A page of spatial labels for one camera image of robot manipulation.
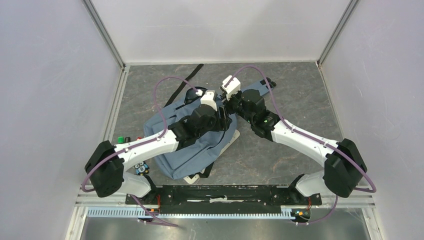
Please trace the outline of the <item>blue grey backpack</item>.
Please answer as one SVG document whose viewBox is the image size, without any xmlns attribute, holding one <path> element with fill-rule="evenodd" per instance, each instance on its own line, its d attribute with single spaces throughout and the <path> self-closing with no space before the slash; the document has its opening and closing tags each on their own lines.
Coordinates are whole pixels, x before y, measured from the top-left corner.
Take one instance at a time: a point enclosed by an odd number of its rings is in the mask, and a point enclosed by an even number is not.
<svg viewBox="0 0 424 240">
<path fill-rule="evenodd" d="M 161 109 L 168 126 L 179 122 L 184 117 L 189 117 L 200 103 L 200 97 L 189 88 L 185 96 L 175 101 L 178 94 L 186 86 L 187 82 L 193 78 L 203 67 L 199 64 L 193 72 L 182 81 L 177 90 L 169 97 L 168 101 Z M 232 138 L 237 129 L 236 114 L 229 114 L 232 119 L 230 127 L 226 131 L 208 131 L 195 142 L 181 150 L 164 153 L 154 157 L 155 163 L 162 173 L 174 180 L 184 178 L 200 172 L 210 165 L 215 156 L 218 155 L 222 147 Z"/>
</svg>

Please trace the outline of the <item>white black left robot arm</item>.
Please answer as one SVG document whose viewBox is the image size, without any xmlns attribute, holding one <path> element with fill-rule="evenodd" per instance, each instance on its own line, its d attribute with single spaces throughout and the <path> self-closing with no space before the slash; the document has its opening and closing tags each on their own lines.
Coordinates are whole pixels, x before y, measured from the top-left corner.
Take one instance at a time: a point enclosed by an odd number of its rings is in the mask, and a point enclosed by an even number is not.
<svg viewBox="0 0 424 240">
<path fill-rule="evenodd" d="M 127 170 L 158 155 L 187 148 L 208 132 L 227 131 L 231 123 L 224 106 L 214 109 L 200 104 L 190 115 L 141 140 L 117 145 L 105 140 L 97 145 L 84 167 L 86 177 L 81 189 L 95 192 L 99 198 L 126 193 L 151 204 L 157 198 L 157 190 L 145 177 L 130 176 Z"/>
</svg>

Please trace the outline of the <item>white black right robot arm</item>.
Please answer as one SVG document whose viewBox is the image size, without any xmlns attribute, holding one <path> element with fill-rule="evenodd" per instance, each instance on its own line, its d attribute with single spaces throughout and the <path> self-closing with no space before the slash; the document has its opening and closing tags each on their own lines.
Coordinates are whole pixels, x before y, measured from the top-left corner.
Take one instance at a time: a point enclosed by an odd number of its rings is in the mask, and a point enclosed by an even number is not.
<svg viewBox="0 0 424 240">
<path fill-rule="evenodd" d="M 255 89 L 238 91 L 225 97 L 224 106 L 250 124 L 260 138 L 288 146 L 313 159 L 323 170 L 301 174 L 291 184 L 289 199 L 302 204 L 314 194 L 331 192 L 348 198 L 367 172 L 355 143 L 347 138 L 335 141 L 297 128 L 267 109 L 265 100 Z"/>
</svg>

